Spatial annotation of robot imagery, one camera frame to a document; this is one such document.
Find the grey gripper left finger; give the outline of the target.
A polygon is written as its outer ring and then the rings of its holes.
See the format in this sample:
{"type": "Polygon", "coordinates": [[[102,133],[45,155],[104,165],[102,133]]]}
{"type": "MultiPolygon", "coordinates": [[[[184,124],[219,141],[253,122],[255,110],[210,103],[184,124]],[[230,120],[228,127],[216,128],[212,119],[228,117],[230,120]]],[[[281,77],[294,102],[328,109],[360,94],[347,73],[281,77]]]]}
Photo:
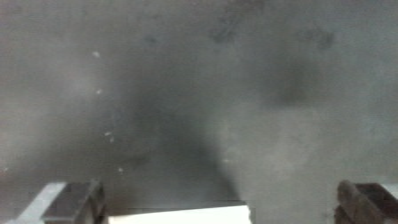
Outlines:
{"type": "Polygon", "coordinates": [[[15,224],[109,224],[102,182],[49,183],[15,224]]]}

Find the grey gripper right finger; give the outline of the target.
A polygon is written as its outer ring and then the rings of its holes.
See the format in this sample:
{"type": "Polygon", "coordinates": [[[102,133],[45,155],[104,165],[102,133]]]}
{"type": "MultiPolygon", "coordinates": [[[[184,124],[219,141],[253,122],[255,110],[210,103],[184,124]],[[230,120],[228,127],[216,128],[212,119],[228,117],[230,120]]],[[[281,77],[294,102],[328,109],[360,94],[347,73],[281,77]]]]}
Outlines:
{"type": "Polygon", "coordinates": [[[335,224],[398,224],[398,183],[338,185],[335,224]]]}

